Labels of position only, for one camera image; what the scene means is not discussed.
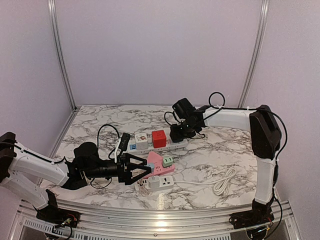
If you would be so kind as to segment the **light blue charger plug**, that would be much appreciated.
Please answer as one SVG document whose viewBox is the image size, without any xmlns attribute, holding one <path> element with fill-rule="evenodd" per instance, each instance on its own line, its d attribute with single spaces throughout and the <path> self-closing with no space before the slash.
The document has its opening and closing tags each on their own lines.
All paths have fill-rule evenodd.
<svg viewBox="0 0 320 240">
<path fill-rule="evenodd" d="M 152 162 L 151 162 L 151 163 L 148 163 L 146 166 L 151 169 L 151 174 L 153 174 L 153 173 L 154 173 L 154 169 L 155 169 L 154 163 L 152 163 Z"/>
</svg>

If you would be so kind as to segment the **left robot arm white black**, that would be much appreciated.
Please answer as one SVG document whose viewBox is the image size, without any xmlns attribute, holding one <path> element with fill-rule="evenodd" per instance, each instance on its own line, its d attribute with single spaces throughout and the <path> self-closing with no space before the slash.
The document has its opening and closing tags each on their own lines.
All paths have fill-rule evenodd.
<svg viewBox="0 0 320 240">
<path fill-rule="evenodd" d="M 63 219 L 63 211 L 55 203 L 55 195 L 25 177 L 33 175 L 63 189 L 78 190 L 91 179 L 117 178 L 119 183 L 132 185 L 152 172 L 147 160 L 130 153 L 121 153 L 114 160 L 103 160 L 97 145 L 84 142 L 75 148 L 74 159 L 60 161 L 32 151 L 6 132 L 0 137 L 0 185 L 31 203 L 53 223 Z"/>
</svg>

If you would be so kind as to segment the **left aluminium frame post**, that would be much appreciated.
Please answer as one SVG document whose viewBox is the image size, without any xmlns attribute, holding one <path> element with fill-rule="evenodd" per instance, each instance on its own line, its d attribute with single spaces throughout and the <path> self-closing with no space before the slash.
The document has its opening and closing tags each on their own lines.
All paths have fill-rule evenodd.
<svg viewBox="0 0 320 240">
<path fill-rule="evenodd" d="M 63 48 L 61 44 L 61 38 L 59 33 L 59 24 L 57 18 L 57 10 L 56 10 L 56 1 L 55 0 L 48 0 L 48 11 L 49 17 L 51 22 L 52 34 L 53 34 L 53 41 L 55 45 L 55 51 L 57 55 L 57 60 L 59 64 L 59 69 L 62 76 L 63 85 L 66 91 L 66 96 L 70 105 L 70 109 L 75 112 L 77 110 L 76 102 L 72 93 L 72 88 L 67 72 L 67 67 L 64 59 Z"/>
</svg>

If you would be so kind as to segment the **aluminium frame post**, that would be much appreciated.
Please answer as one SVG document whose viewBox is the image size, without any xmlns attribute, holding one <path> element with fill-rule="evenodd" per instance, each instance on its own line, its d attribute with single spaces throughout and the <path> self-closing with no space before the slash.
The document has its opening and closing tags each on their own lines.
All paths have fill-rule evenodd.
<svg viewBox="0 0 320 240">
<path fill-rule="evenodd" d="M 51 22 L 52 34 L 53 34 L 53 41 L 55 45 L 55 51 L 57 55 L 57 60 L 59 64 L 59 69 L 62 76 L 63 85 L 66 91 L 66 96 L 70 105 L 70 109 L 75 112 L 77 110 L 76 102 L 72 93 L 72 88 L 67 72 L 67 67 L 64 59 L 63 48 L 61 44 L 61 38 L 59 33 L 59 24 L 57 18 L 57 10 L 56 10 L 56 1 L 55 0 L 48 0 L 48 11 L 49 17 Z"/>
<path fill-rule="evenodd" d="M 256 66 L 258 63 L 260 52 L 262 50 L 265 32 L 266 32 L 266 28 L 267 28 L 269 5 L 270 5 L 269 0 L 262 0 L 261 1 L 261 8 L 260 8 L 258 28 L 257 28 L 254 48 L 253 48 L 250 64 L 248 67 L 248 71 L 246 74 L 246 78 L 244 81 L 243 89 L 242 89 L 242 92 L 240 95 L 240 99 L 237 104 L 238 108 L 243 108 L 245 106 L 246 100 L 247 100 L 249 92 L 250 92 L 251 85 L 254 80 Z"/>
</svg>

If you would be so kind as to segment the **white charger plug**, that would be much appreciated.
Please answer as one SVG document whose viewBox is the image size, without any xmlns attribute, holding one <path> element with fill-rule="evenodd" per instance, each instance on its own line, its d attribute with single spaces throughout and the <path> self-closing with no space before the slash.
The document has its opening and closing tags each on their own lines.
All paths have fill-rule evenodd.
<svg viewBox="0 0 320 240">
<path fill-rule="evenodd" d="M 157 175 L 150 176 L 147 181 L 150 189 L 157 189 L 160 186 L 160 177 Z"/>
</svg>

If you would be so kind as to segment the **pink triangular power socket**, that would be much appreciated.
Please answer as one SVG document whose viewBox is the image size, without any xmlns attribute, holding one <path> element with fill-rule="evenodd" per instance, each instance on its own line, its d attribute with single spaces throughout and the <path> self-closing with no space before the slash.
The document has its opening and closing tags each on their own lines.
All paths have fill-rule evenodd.
<svg viewBox="0 0 320 240">
<path fill-rule="evenodd" d="M 151 175 L 161 176 L 161 175 L 169 174 L 169 173 L 172 173 L 175 170 L 175 164 L 174 163 L 172 164 L 172 166 L 164 168 L 162 166 L 163 158 L 165 158 L 165 157 L 160 156 L 158 153 L 156 153 L 154 151 L 150 151 L 148 153 L 147 164 L 148 163 L 154 163 L 154 172 L 153 172 L 153 174 L 150 173 L 147 176 L 147 178 L 150 177 Z"/>
</svg>

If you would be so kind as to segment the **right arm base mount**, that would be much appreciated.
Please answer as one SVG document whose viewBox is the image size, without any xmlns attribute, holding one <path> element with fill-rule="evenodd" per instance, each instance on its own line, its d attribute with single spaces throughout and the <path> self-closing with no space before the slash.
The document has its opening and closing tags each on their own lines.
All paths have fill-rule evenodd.
<svg viewBox="0 0 320 240">
<path fill-rule="evenodd" d="M 246 228 L 246 235 L 250 240 L 262 240 L 273 226 L 274 219 L 272 211 L 262 215 L 248 210 L 232 213 L 228 221 L 235 230 Z"/>
</svg>

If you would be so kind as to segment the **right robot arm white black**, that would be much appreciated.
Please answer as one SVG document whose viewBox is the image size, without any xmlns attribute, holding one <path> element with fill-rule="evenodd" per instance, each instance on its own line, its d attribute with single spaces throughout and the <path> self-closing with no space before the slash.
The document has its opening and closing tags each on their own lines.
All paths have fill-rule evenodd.
<svg viewBox="0 0 320 240">
<path fill-rule="evenodd" d="M 288 135 L 286 127 L 279 126 L 284 124 L 283 120 L 265 104 L 235 108 L 209 102 L 196 108 L 187 98 L 182 98 L 173 104 L 172 109 L 173 115 L 181 120 L 170 126 L 170 138 L 175 143 L 194 137 L 203 128 L 223 127 L 249 132 L 257 160 L 257 187 L 247 219 L 252 224 L 260 223 L 275 199 L 278 158 L 286 146 L 281 139 Z"/>
</svg>

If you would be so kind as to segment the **green plug adapter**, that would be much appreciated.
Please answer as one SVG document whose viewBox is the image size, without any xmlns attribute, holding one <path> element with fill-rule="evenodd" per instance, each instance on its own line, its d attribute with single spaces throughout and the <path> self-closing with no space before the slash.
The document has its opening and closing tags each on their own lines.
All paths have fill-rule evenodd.
<svg viewBox="0 0 320 240">
<path fill-rule="evenodd" d="M 173 158 L 172 158 L 171 156 L 169 156 L 169 157 L 164 157 L 164 158 L 162 159 L 162 166 L 163 166 L 164 168 L 168 168 L 168 167 L 172 166 L 173 163 L 174 163 L 174 160 L 173 160 Z"/>
</svg>

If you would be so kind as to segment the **red cube socket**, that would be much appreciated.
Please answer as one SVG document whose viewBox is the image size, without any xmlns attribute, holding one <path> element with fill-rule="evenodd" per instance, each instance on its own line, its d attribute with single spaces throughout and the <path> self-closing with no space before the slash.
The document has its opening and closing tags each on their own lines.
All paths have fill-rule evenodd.
<svg viewBox="0 0 320 240">
<path fill-rule="evenodd" d="M 155 149 L 163 148 L 167 145 L 167 136 L 164 130 L 156 130 L 151 133 L 152 144 Z"/>
</svg>

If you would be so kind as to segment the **long white colourful power strip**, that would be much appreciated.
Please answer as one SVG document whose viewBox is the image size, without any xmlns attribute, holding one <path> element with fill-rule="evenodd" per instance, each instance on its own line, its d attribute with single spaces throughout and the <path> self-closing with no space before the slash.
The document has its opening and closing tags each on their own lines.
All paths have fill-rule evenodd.
<svg viewBox="0 0 320 240">
<path fill-rule="evenodd" d="M 130 140 L 127 148 L 127 153 L 133 155 L 145 155 L 149 152 L 163 152 L 163 151 L 173 151 L 178 149 L 183 149 L 188 146 L 188 141 L 186 139 L 180 142 L 173 142 L 170 138 L 166 139 L 166 143 L 160 142 L 156 143 L 154 146 L 154 142 L 151 138 L 148 138 L 148 147 L 141 148 L 135 142 L 135 140 Z"/>
</svg>

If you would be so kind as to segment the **aluminium front rail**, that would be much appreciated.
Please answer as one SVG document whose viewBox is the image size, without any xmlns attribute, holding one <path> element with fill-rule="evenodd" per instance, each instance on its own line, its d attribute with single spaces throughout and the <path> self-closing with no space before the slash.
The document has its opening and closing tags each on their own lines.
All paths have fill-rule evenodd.
<svg viewBox="0 0 320 240">
<path fill-rule="evenodd" d="M 61 208 L 80 213 L 71 240 L 249 240 L 251 228 L 234 229 L 230 214 L 251 204 L 197 210 L 115 208 L 58 200 Z M 282 221 L 267 240 L 302 240 L 289 201 L 283 201 Z M 68 236 L 69 229 L 51 232 L 52 223 L 36 219 L 32 205 L 19 204 L 8 240 L 45 239 L 47 234 Z"/>
</svg>

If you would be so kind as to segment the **white power strip with USB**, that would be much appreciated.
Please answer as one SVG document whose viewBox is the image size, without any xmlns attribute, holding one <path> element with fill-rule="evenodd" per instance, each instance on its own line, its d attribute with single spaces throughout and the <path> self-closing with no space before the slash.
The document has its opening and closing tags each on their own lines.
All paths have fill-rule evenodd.
<svg viewBox="0 0 320 240">
<path fill-rule="evenodd" d="M 174 186 L 174 178 L 172 175 L 164 175 L 164 176 L 159 176 L 160 179 L 160 185 L 158 188 L 156 189 L 150 189 L 149 185 L 148 185 L 148 178 L 143 179 L 140 182 L 136 182 L 134 184 L 134 188 L 136 191 L 145 189 L 148 192 L 157 192 L 157 191 L 164 191 L 164 190 L 168 190 L 168 189 L 172 189 Z"/>
</svg>

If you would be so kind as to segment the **white cube socket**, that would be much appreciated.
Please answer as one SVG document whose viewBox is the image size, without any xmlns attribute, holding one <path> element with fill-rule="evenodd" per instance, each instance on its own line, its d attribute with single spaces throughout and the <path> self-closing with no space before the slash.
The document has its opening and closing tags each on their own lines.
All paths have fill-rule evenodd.
<svg viewBox="0 0 320 240">
<path fill-rule="evenodd" d="M 135 146 L 137 150 L 146 150 L 149 147 L 148 136 L 146 133 L 141 132 L 134 135 Z"/>
</svg>

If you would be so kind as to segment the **right aluminium frame post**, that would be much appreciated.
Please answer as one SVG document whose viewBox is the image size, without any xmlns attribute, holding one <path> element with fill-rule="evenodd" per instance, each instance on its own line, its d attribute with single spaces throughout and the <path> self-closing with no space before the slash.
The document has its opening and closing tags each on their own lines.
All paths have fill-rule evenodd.
<svg viewBox="0 0 320 240">
<path fill-rule="evenodd" d="M 242 92 L 240 95 L 240 99 L 237 104 L 238 108 L 243 108 L 245 106 L 246 100 L 247 100 L 249 92 L 250 92 L 251 85 L 254 80 L 256 66 L 258 63 L 260 52 L 262 50 L 265 32 L 266 32 L 266 28 L 267 28 L 269 5 L 270 5 L 269 0 L 262 0 L 261 1 L 261 8 L 260 8 L 258 28 L 257 28 L 254 48 L 253 48 L 250 64 L 248 67 L 248 71 L 246 74 L 246 78 L 244 81 L 243 89 L 242 89 Z"/>
</svg>

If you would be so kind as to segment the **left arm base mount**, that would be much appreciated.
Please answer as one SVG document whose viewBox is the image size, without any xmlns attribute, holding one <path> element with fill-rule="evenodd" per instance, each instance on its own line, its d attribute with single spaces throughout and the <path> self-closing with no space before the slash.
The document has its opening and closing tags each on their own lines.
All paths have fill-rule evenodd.
<svg viewBox="0 0 320 240">
<path fill-rule="evenodd" d="M 45 225 L 43 231 L 49 240 L 70 240 L 78 226 L 80 213 L 62 208 L 37 209 L 36 218 L 52 225 Z"/>
</svg>

